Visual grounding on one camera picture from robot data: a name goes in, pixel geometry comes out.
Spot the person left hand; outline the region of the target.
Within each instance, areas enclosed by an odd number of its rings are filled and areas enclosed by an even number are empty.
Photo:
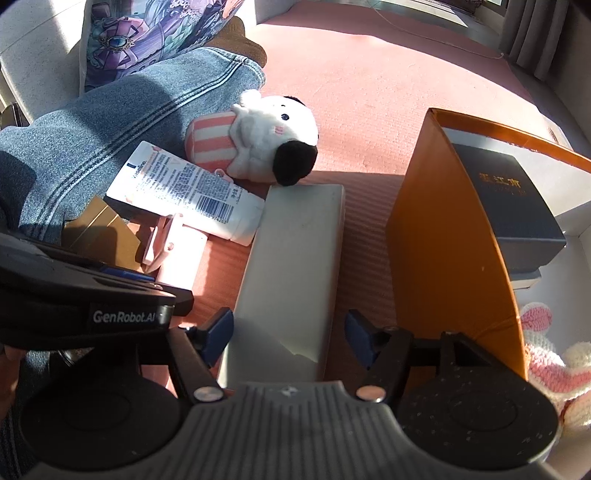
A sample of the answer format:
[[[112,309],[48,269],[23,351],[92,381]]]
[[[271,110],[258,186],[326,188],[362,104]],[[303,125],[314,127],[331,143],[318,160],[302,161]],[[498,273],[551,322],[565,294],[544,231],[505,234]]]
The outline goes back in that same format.
[[[26,351],[4,347],[0,357],[0,420],[3,421],[13,405],[18,385],[20,363]]]

